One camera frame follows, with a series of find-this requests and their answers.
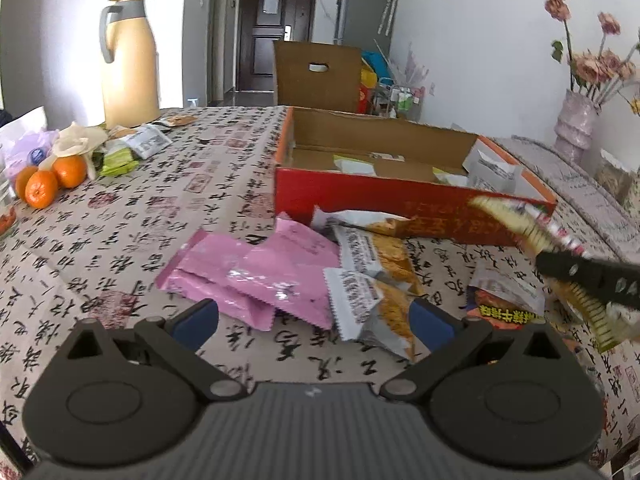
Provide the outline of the yellow striped snack packet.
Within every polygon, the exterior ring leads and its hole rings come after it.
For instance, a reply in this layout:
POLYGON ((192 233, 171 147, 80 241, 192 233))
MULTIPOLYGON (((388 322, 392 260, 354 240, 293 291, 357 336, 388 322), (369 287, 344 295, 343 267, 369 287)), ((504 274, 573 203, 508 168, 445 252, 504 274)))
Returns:
POLYGON ((594 258, 530 203, 481 195, 471 198, 469 205, 489 214, 514 236, 555 296, 589 326, 599 351, 639 339, 636 264, 594 258))

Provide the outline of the white printed snack packet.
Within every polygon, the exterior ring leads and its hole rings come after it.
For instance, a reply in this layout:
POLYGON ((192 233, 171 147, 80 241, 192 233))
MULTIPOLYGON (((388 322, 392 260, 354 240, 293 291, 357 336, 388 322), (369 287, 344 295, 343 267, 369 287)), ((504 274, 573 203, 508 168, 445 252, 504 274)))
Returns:
POLYGON ((522 168, 496 159, 482 151, 472 151, 462 164, 468 174, 468 187, 488 192, 513 194, 522 168))

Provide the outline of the patterned pink sofa cover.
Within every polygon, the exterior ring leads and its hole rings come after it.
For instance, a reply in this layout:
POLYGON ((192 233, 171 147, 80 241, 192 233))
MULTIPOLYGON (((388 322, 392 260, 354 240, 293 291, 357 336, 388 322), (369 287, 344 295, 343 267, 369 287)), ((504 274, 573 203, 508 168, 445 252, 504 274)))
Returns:
POLYGON ((512 136, 497 144, 544 182, 559 200, 552 219, 596 257, 639 262, 639 228, 611 194, 555 148, 512 136))

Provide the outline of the red yellow snack packet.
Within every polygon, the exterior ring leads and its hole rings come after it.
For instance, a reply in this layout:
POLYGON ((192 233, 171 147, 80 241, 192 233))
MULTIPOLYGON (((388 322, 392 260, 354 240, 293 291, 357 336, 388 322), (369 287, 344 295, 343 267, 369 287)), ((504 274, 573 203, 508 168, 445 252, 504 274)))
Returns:
POLYGON ((500 330, 519 330, 544 317, 544 294, 521 284, 511 274, 479 262, 466 289, 465 312, 482 318, 500 330))

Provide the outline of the pink snack packet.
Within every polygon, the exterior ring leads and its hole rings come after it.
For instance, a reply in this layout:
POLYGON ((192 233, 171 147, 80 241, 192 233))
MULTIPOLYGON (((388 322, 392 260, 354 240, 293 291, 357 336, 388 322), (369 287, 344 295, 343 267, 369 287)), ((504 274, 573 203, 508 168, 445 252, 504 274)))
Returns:
POLYGON ((281 214, 274 231, 227 273, 239 292, 328 330, 333 325, 323 270, 340 265, 337 244, 281 214))
POLYGON ((251 249, 228 234, 198 229, 160 271, 155 285, 194 302, 213 299, 220 313, 269 332, 276 308, 239 292, 227 278, 232 266, 251 249))

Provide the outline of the white orange cracker packet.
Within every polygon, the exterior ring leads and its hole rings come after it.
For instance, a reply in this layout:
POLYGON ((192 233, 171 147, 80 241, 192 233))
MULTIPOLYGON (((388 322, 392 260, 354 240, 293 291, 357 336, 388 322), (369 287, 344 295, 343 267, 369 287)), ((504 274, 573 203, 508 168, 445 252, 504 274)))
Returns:
POLYGON ((403 240, 352 226, 332 226, 332 230, 340 246, 344 269, 366 274, 404 292, 422 295, 421 283, 403 240))

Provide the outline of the calligraphy print tablecloth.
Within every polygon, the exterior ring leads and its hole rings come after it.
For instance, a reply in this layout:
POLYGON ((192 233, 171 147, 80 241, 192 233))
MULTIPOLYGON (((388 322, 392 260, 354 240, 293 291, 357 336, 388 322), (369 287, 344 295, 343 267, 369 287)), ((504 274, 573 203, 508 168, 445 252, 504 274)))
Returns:
MULTIPOLYGON (((21 420, 25 400, 78 320, 128 327, 151 315, 172 318, 190 301, 154 281, 200 226, 252 244, 272 231, 273 155, 286 108, 198 108, 195 116, 131 174, 86 181, 43 210, 16 206, 15 231, 1 241, 1 423, 30 460, 39 457, 21 420)), ((451 314, 479 262, 542 287, 515 247, 412 238, 408 248, 427 299, 451 314)), ((592 454, 601 466, 639 439, 639 343, 599 354, 585 325, 571 323, 557 304, 549 309, 603 386, 604 429, 592 454)), ((198 354, 247 387, 269 379, 377 387, 407 363, 286 313, 268 333, 222 316, 198 354)))

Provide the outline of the white grey snack packet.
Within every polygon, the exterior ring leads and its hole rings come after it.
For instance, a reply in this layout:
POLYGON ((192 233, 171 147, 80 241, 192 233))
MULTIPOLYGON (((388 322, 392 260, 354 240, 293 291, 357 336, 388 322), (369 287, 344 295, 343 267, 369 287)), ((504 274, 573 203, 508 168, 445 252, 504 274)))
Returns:
POLYGON ((410 224, 410 219, 387 212, 352 209, 327 212, 315 206, 310 227, 317 232, 328 232, 331 226, 351 226, 375 234, 403 237, 410 224))

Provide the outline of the pink textured flower vase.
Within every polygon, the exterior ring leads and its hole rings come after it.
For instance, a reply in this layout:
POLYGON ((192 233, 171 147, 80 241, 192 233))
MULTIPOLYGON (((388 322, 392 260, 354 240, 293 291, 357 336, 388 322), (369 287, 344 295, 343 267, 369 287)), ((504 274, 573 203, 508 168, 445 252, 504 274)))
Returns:
POLYGON ((591 148, 597 118, 597 107, 590 99, 567 90, 554 126, 555 149, 580 165, 584 155, 591 148))

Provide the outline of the orange mandarin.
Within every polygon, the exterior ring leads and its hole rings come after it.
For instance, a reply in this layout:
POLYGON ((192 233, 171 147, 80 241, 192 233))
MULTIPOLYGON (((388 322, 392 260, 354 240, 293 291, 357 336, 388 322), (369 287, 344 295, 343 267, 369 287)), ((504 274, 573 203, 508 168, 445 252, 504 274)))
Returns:
POLYGON ((37 166, 24 167, 14 179, 14 191, 20 200, 25 200, 26 185, 30 177, 38 171, 37 166))
POLYGON ((24 189, 25 202, 35 209, 49 207, 58 195, 58 178, 51 170, 37 170, 24 189))
POLYGON ((87 177, 87 164, 80 155, 59 157, 52 171, 62 188, 77 188, 87 177))

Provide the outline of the white black snack packet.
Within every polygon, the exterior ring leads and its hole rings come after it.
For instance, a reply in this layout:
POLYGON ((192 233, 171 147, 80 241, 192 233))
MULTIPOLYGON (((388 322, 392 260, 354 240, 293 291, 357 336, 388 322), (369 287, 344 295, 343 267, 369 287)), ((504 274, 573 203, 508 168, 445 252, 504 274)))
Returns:
POLYGON ((147 160, 163 151, 171 144, 171 140, 157 126, 141 125, 120 139, 140 159, 147 160))

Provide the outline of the red gift box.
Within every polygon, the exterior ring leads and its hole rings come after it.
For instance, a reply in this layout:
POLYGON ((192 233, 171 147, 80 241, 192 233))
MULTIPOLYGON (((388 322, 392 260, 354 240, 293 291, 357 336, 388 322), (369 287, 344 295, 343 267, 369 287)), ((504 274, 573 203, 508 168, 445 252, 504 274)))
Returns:
POLYGON ((364 84, 360 84, 357 114, 367 115, 370 113, 372 92, 372 89, 368 88, 364 84))

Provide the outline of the tan thermos jug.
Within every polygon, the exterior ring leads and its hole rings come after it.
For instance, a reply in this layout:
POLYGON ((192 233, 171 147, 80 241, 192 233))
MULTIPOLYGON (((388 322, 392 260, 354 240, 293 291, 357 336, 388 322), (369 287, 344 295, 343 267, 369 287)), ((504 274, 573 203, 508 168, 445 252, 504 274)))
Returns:
POLYGON ((159 118, 156 43, 144 0, 110 0, 101 12, 99 40, 107 128, 159 118))

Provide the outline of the grey refrigerator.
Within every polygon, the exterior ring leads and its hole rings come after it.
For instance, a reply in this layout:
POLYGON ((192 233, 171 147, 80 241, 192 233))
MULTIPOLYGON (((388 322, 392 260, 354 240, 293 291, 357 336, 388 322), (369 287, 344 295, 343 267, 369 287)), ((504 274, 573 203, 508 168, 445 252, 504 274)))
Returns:
POLYGON ((390 53, 398 0, 336 0, 334 44, 390 53))

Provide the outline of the dark brown entrance door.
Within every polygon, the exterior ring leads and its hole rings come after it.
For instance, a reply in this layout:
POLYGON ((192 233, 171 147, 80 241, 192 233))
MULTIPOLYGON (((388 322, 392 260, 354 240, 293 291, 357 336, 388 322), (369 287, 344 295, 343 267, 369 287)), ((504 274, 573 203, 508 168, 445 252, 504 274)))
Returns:
POLYGON ((316 0, 239 0, 236 90, 273 90, 273 44, 311 40, 315 5, 316 0))

